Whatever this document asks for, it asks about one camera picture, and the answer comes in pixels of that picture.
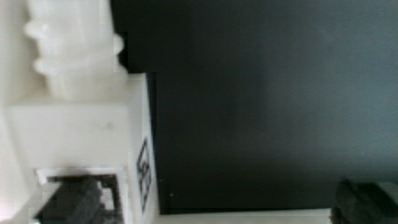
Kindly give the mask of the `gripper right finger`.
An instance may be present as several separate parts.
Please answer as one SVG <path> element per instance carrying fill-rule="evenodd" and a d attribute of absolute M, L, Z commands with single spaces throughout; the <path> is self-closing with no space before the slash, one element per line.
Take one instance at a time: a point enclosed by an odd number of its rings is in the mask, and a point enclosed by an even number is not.
<path fill-rule="evenodd" d="M 398 184 L 343 179 L 330 208 L 332 224 L 398 224 Z"/>

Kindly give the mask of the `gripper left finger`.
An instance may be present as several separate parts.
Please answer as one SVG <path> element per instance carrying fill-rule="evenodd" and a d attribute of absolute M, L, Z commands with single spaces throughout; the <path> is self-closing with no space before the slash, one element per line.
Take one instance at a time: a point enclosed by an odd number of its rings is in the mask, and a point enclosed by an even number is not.
<path fill-rule="evenodd" d="M 39 224 L 124 224 L 114 174 L 55 176 L 59 189 L 35 213 Z"/>

